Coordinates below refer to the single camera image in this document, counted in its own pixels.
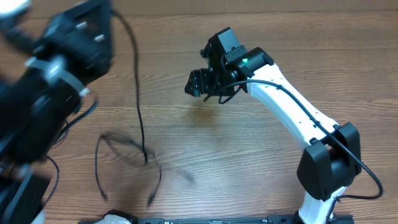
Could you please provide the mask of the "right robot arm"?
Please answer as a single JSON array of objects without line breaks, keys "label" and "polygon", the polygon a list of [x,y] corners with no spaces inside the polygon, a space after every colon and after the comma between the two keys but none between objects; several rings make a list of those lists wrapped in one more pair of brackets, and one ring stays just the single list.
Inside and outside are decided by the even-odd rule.
[{"label": "right robot arm", "polygon": [[243,90],[277,117],[302,151],[297,177],[305,189],[303,204],[295,215],[269,216],[267,222],[353,223],[351,215],[334,215],[332,204],[361,173],[358,130],[317,110],[265,51],[246,50],[229,27],[210,37],[200,54],[208,68],[190,73],[185,93],[231,99]]}]

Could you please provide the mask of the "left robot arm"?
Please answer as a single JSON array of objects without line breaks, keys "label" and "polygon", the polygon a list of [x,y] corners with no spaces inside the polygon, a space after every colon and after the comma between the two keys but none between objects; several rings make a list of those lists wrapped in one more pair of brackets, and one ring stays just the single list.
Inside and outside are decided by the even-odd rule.
[{"label": "left robot arm", "polygon": [[29,165],[45,158],[71,123],[88,85],[113,57],[111,3],[89,0],[56,14],[38,39],[19,27],[29,1],[1,2],[1,34],[29,55],[25,73],[1,83],[1,160]]}]

